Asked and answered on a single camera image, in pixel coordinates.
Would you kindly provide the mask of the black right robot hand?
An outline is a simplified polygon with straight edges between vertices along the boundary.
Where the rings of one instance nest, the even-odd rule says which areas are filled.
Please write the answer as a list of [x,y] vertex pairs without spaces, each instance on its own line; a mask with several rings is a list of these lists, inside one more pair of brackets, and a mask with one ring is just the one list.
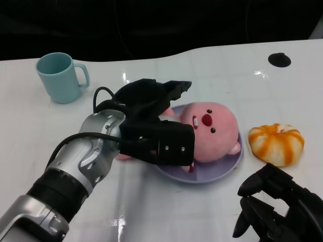
[[[283,200],[289,207],[286,215],[254,197],[261,191]],[[234,227],[234,238],[252,227],[259,241],[322,241],[322,199],[273,164],[266,164],[248,177],[238,195],[242,211]]]

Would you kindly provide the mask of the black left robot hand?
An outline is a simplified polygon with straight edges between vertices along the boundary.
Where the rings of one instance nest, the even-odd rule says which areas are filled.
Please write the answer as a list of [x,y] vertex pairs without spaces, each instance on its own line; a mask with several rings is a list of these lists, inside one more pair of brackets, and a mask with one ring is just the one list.
[[157,82],[140,79],[116,92],[115,98],[125,105],[130,120],[153,120],[166,111],[171,101],[179,99],[191,87],[190,81]]

